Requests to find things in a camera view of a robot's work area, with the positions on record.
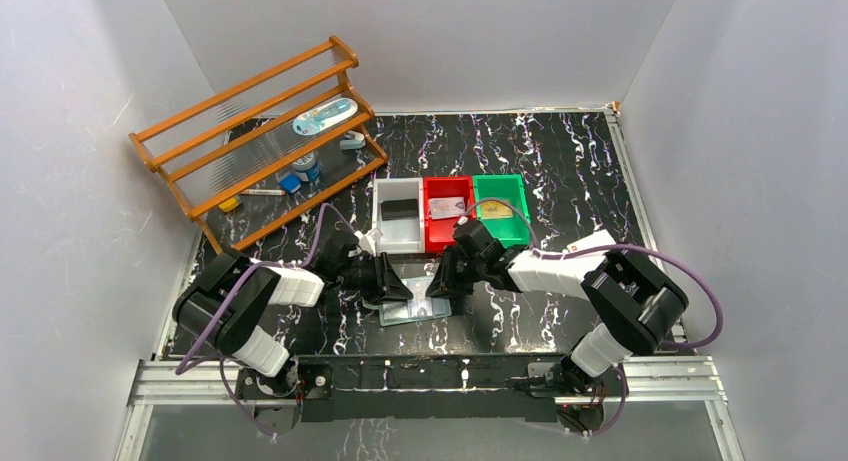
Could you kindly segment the white VIP card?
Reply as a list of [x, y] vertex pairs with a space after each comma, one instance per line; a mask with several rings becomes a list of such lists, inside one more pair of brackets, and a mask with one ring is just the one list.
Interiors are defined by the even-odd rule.
[[426, 294], [416, 293], [407, 303], [410, 319], [429, 318], [434, 315], [433, 302]]

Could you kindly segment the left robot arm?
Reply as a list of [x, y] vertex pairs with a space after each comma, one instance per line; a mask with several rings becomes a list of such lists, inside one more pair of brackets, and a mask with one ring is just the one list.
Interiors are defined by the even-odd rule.
[[331, 288], [354, 290], [376, 305], [413, 298], [387, 255], [373, 254], [360, 232], [333, 231], [314, 241], [300, 265], [261, 261], [228, 249], [180, 294], [172, 308], [177, 325], [202, 346], [266, 378], [297, 377], [298, 360], [260, 326], [272, 304], [313, 307]]

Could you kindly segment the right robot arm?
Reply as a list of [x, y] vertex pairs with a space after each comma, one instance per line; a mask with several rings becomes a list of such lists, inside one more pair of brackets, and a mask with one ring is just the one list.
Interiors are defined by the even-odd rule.
[[586, 384], [632, 355], [653, 354], [682, 317], [689, 300], [639, 246], [608, 240], [566, 253], [509, 247], [478, 220], [456, 225], [427, 294], [459, 298], [486, 282], [516, 293], [562, 294], [588, 301], [599, 324], [566, 354], [557, 374], [571, 387]]

